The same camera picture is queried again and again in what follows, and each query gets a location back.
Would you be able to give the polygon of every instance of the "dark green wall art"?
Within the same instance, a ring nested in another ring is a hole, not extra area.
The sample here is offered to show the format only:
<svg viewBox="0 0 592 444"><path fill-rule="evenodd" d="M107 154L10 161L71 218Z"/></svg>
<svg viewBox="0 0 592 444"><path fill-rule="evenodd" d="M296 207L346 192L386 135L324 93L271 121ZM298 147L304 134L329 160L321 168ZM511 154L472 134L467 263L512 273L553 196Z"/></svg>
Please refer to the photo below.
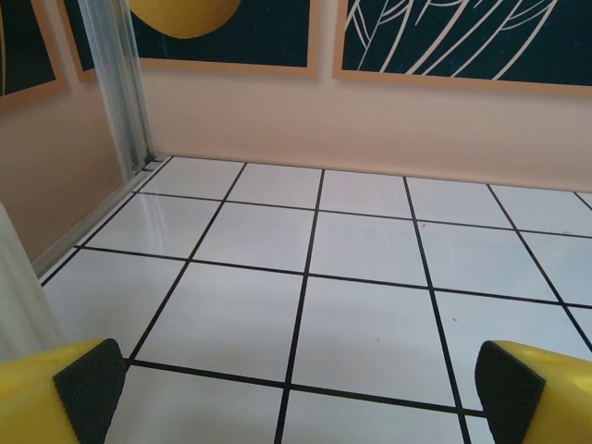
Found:
<svg viewBox="0 0 592 444"><path fill-rule="evenodd" d="M0 0L0 110L62 88L43 5Z"/></svg>
<svg viewBox="0 0 592 444"><path fill-rule="evenodd" d="M316 73L320 1L224 0L228 11L209 0L130 0L129 5L143 67L309 77ZM87 80L94 66L78 0L59 2L79 77ZM208 9L226 15L217 18Z"/></svg>
<svg viewBox="0 0 592 444"><path fill-rule="evenodd" d="M338 78L592 93L589 0L341 0L338 26Z"/></svg>

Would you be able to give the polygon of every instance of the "pink wall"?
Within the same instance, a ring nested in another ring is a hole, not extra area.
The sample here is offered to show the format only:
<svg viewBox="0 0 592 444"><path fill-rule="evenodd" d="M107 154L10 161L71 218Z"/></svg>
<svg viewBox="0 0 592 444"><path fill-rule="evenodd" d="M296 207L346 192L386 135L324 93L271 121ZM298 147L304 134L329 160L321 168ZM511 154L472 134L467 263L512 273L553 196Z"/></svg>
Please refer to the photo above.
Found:
<svg viewBox="0 0 592 444"><path fill-rule="evenodd" d="M162 153L592 191L592 99L145 69Z"/></svg>
<svg viewBox="0 0 592 444"><path fill-rule="evenodd" d="M122 184L98 84L78 81L56 1L43 5L67 87L0 116L0 201L31 260Z"/></svg>

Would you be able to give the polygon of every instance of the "leaf drawing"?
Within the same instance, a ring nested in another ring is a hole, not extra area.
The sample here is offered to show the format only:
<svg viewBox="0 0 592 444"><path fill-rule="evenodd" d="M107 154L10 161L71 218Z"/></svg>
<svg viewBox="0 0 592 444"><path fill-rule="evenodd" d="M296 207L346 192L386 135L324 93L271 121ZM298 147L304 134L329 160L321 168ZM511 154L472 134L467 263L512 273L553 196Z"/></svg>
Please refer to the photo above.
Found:
<svg viewBox="0 0 592 444"><path fill-rule="evenodd" d="M479 78L498 80L537 37L558 2L385 0L378 11L376 0L350 0L346 32L355 30L348 35L356 35L362 47L348 63L357 70L471 77L486 62L486 77Z"/></svg>

